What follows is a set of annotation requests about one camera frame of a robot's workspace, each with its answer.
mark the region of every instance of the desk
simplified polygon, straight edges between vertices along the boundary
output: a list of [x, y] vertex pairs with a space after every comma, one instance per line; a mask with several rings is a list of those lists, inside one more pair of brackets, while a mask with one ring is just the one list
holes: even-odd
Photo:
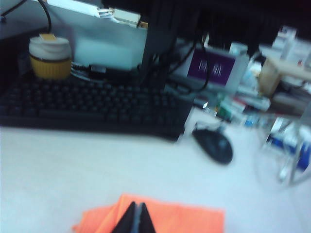
[[1, 228], [70, 233], [82, 212], [122, 193], [222, 208], [226, 233], [311, 232], [311, 180], [272, 189], [269, 164], [256, 168], [262, 135], [228, 126], [234, 158], [213, 162], [191, 137], [193, 109], [176, 143], [142, 135], [73, 133], [1, 127]]

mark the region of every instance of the black keyboard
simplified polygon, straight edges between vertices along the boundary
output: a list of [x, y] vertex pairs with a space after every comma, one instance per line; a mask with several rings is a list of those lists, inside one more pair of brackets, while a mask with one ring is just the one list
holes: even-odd
[[156, 89], [85, 81], [20, 82], [0, 97], [0, 125], [146, 133], [177, 139], [191, 103]]

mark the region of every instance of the cable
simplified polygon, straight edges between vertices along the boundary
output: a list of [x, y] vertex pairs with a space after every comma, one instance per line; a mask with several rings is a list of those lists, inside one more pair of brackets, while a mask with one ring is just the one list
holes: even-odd
[[[27, 0], [22, 0], [20, 1], [18, 4], [16, 4], [15, 6], [11, 7], [10, 9], [8, 9], [7, 11], [5, 11], [3, 14], [1, 14], [2, 17], [5, 17], [8, 13], [14, 11], [15, 9], [19, 8], [22, 4], [24, 4]], [[51, 29], [52, 29], [52, 22], [51, 22], [51, 17], [50, 17], [50, 14], [49, 14], [49, 11], [44, 3], [43, 0], [37, 0], [40, 5], [42, 6], [46, 16], [47, 16], [47, 19], [48, 19], [48, 33], [51, 32]]]
[[52, 30], [52, 22], [51, 22], [50, 13], [49, 13], [49, 11], [48, 11], [48, 9], [47, 9], [47, 7], [46, 7], [46, 5], [45, 5], [45, 3], [44, 3], [43, 0], [38, 0], [38, 2], [39, 2], [40, 5], [42, 6], [42, 8], [43, 8], [43, 10], [44, 10], [44, 12], [45, 12], [45, 14], [46, 14], [46, 16], [47, 16], [47, 18], [48, 18], [48, 24], [49, 24], [48, 33], [50, 33], [51, 30]]
[[16, 4], [15, 6], [11, 7], [10, 9], [8, 9], [7, 11], [5, 11], [3, 14], [1, 14], [2, 17], [5, 17], [8, 13], [14, 11], [15, 9], [19, 8], [22, 4], [24, 4], [27, 0], [22, 0], [20, 1], [18, 4]]
[[[204, 44], [201, 43], [202, 45], [202, 50], [204, 51], [204, 53], [207, 55], [207, 51], [206, 51], [206, 48], [204, 47]], [[185, 61], [186, 59], [188, 58], [188, 56], [191, 54], [192, 52], [192, 49], [194, 49], [193, 47], [191, 47], [191, 49], [189, 50], [189, 52], [186, 54], [186, 56], [178, 63], [178, 66], [174, 67], [172, 69], [172, 73], [178, 69]], [[207, 76], [206, 76], [206, 79], [205, 79], [205, 83], [203, 84], [203, 86], [199, 89], [192, 89], [190, 86], [186, 85], [186, 84], [183, 84], [183, 83], [179, 83], [177, 81], [174, 81], [170, 78], [168, 78], [168, 84], [173, 88], [175, 89], [179, 94], [181, 95], [189, 95], [193, 92], [200, 92], [200, 91], [203, 91], [206, 87], [207, 87], [207, 84], [209, 82], [209, 78], [210, 78], [210, 68], [208, 67], [208, 62], [207, 62]], [[181, 91], [180, 89], [178, 89], [178, 87], [182, 87], [184, 89], [187, 89], [187, 91]]]
[[172, 73], [174, 73], [174, 72], [188, 59], [188, 57], [190, 56], [190, 54], [192, 53], [192, 51], [195, 49], [196, 43], [197, 43], [196, 41], [193, 42], [192, 47], [189, 49], [189, 51], [188, 51], [187, 54], [184, 56], [184, 58], [181, 59], [181, 60], [177, 63], [177, 65], [175, 65], [175, 67], [169, 71], [169, 75], [172, 74]]

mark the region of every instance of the computer mouse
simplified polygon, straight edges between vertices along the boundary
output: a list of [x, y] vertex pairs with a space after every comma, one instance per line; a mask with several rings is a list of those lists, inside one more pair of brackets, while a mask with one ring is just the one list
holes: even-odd
[[220, 164], [229, 164], [233, 157], [233, 150], [228, 139], [218, 131], [208, 129], [194, 130], [194, 138], [205, 152]]

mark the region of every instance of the orange paper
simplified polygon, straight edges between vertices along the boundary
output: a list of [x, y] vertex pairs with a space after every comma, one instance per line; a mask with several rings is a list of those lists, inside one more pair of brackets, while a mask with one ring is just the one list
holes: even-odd
[[222, 210], [165, 203], [150, 198], [122, 195], [112, 206], [86, 211], [74, 226], [76, 233], [111, 233], [132, 201], [146, 203], [156, 233], [223, 233]]

